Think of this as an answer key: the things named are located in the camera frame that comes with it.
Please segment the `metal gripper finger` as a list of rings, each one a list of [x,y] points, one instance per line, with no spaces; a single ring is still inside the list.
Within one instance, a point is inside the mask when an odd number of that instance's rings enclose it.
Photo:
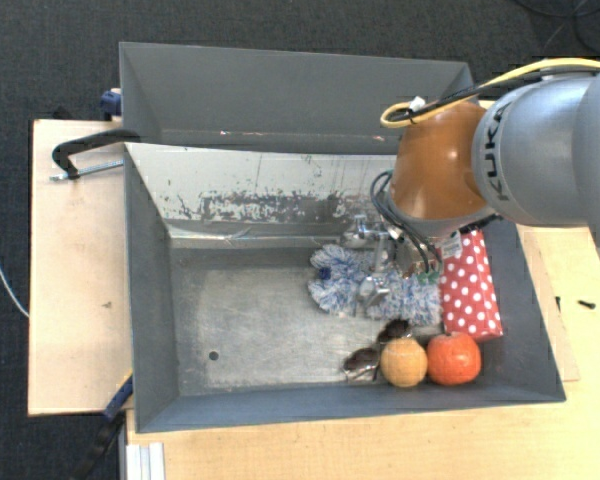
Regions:
[[[380,240],[383,228],[377,223],[367,223],[365,214],[354,217],[353,223],[343,232],[340,245],[346,248],[365,248]]]
[[[367,311],[369,308],[378,306],[390,293],[390,287],[383,275],[371,274],[366,276],[360,283],[356,295],[359,306]]]

